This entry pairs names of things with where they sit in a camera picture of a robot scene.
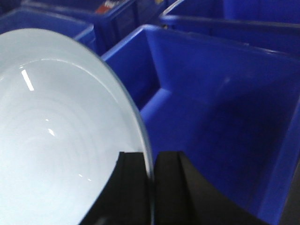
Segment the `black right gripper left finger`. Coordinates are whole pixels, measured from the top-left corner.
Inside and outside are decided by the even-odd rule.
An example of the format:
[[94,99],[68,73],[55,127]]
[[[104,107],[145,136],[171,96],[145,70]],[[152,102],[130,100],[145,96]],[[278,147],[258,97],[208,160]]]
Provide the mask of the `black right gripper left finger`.
[[84,217],[85,225],[149,225],[149,182],[141,152],[120,152],[104,189]]

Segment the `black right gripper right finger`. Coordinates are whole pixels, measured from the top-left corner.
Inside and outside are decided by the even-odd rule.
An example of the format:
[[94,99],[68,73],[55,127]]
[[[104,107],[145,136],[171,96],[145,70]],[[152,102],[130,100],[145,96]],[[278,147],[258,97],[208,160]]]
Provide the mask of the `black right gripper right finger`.
[[155,224],[263,225],[218,191],[182,151],[162,151],[155,168]]

